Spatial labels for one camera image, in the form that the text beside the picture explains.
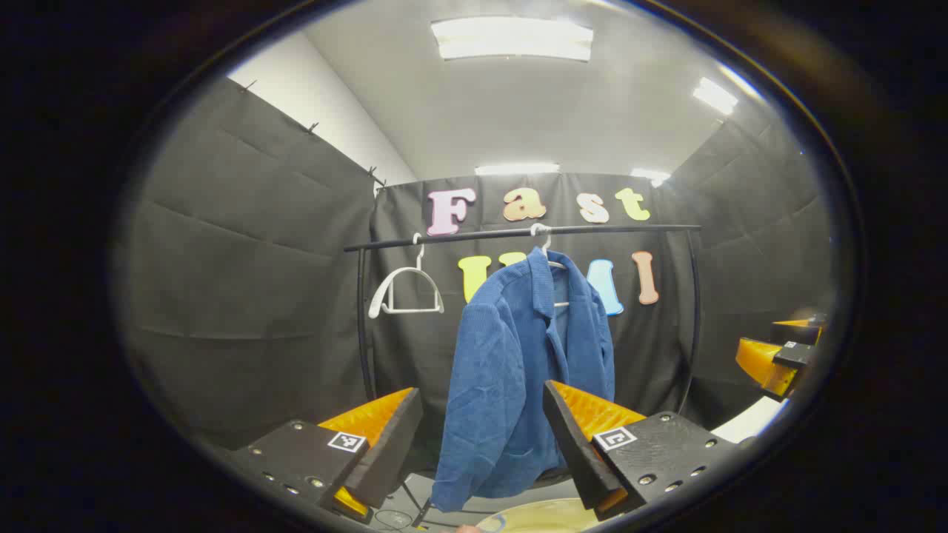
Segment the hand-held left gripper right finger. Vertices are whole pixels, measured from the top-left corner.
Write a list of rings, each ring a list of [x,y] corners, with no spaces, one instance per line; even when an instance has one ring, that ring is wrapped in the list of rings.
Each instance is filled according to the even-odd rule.
[[[543,412],[583,506],[600,522],[666,500],[739,451],[674,412],[644,416],[552,379]]]

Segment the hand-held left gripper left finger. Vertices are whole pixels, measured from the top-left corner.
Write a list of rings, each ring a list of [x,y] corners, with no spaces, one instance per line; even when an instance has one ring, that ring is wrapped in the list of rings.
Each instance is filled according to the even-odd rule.
[[[226,465],[295,514],[368,524],[405,479],[423,412],[409,387],[322,421],[290,418],[228,451]]]

